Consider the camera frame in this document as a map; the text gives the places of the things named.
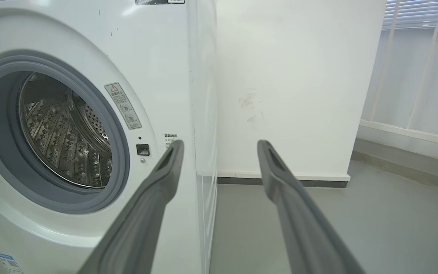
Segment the floor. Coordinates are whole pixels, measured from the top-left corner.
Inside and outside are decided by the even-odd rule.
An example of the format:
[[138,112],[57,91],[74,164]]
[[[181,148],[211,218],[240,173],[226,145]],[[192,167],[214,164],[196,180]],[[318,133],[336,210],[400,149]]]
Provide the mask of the floor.
[[[438,273],[438,188],[352,162],[346,189],[308,188],[367,274]],[[262,186],[219,185],[211,274],[286,274]]]

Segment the gray rubber seal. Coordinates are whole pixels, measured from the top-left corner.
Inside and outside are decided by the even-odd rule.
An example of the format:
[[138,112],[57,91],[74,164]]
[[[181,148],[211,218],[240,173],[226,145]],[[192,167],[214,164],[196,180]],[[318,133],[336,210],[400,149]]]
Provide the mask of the gray rubber seal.
[[[26,143],[16,99],[29,73],[46,74],[67,85],[95,111],[107,129],[113,172],[104,189],[68,184],[48,170]],[[54,57],[32,51],[0,56],[0,174],[31,201],[63,213],[88,213],[112,203],[129,175],[129,148],[121,123],[101,92],[81,73]]]

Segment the stainless steel drum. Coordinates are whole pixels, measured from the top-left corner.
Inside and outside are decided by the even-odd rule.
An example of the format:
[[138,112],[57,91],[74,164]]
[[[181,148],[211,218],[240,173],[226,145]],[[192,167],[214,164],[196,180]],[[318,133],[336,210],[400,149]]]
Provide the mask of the stainless steel drum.
[[67,182],[104,188],[113,159],[99,118],[66,85],[33,73],[19,93],[22,131],[37,157]]

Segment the front-loading washing machine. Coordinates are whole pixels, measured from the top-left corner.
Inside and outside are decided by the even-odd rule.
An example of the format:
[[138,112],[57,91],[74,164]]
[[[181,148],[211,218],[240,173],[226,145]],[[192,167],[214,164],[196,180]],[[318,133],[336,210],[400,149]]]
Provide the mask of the front-loading washing machine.
[[0,262],[75,273],[175,139],[154,273],[207,273],[216,0],[0,1]]

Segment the window blind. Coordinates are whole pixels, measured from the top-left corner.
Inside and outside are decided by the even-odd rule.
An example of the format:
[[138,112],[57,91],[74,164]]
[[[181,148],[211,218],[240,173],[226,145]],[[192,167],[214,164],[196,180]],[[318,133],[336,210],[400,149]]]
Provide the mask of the window blind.
[[[383,29],[389,30],[397,0],[388,0]],[[435,28],[438,18],[438,0],[401,0],[395,28]]]

